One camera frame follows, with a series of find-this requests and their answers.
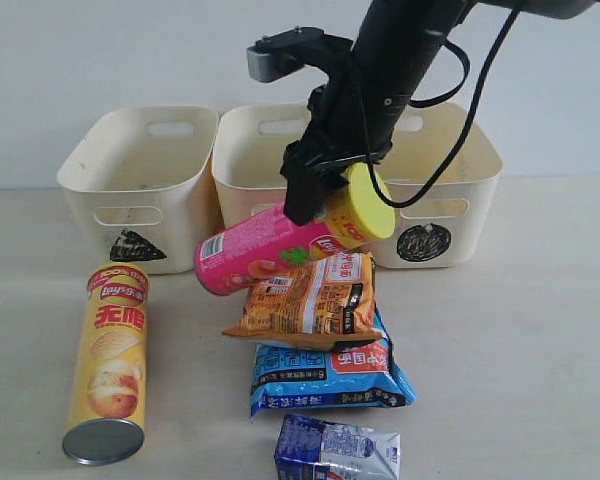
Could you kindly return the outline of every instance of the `black cable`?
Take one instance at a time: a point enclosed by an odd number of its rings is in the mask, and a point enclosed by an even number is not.
[[[362,113],[363,138],[365,141],[366,149],[365,161],[367,163],[367,166],[369,167],[369,176],[371,177],[373,189],[384,203],[393,208],[410,207],[417,201],[421,200],[422,197],[424,197],[427,194],[427,192],[431,190],[431,187],[433,187],[433,185],[438,181],[438,179],[444,173],[444,171],[449,167],[449,165],[451,165],[451,162],[453,162],[454,158],[456,157],[456,155],[458,155],[458,152],[467,140],[467,137],[469,136],[469,133],[471,131],[471,127],[473,126],[473,121],[478,110],[478,104],[480,103],[480,97],[482,95],[482,90],[484,89],[484,85],[487,80],[487,75],[489,74],[489,69],[493,64],[493,61],[495,60],[496,55],[500,50],[500,47],[504,43],[507,34],[511,30],[511,27],[513,27],[513,24],[515,23],[516,19],[518,18],[518,15],[520,14],[524,3],[526,3],[525,0],[518,2],[518,5],[511,11],[509,16],[507,17],[507,20],[504,22],[502,28],[500,29],[500,33],[498,33],[496,40],[491,46],[491,50],[489,50],[489,53],[485,58],[484,64],[482,65],[482,69],[480,70],[480,74],[478,75],[478,79],[476,81],[476,88],[473,92],[473,98],[471,99],[471,105],[467,113],[467,118],[465,120],[464,126],[462,127],[462,131],[460,132],[460,136],[458,137],[458,140],[456,140],[455,145],[453,146],[447,157],[444,159],[444,161],[438,166],[433,175],[431,175],[429,180],[427,180],[427,182],[420,188],[420,190],[418,190],[418,192],[413,197],[403,202],[395,202],[390,198],[387,198],[387,196],[380,189],[380,185],[378,184],[378,180],[375,175],[375,170],[373,168],[373,161],[371,159],[371,145],[369,144],[369,132],[367,129],[367,118],[364,112],[362,92],[358,88],[358,99],[360,101],[360,110]]]

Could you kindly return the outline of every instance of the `beige tabletop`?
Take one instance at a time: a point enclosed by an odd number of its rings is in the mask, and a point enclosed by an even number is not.
[[[140,452],[64,456],[95,266],[60,191],[0,191],[0,479],[276,478],[283,413],[249,418],[254,346],[220,335],[243,294],[192,273],[152,279]],[[503,179],[468,263],[377,283],[417,402],[310,415],[400,432],[403,479],[600,480],[600,176]]]

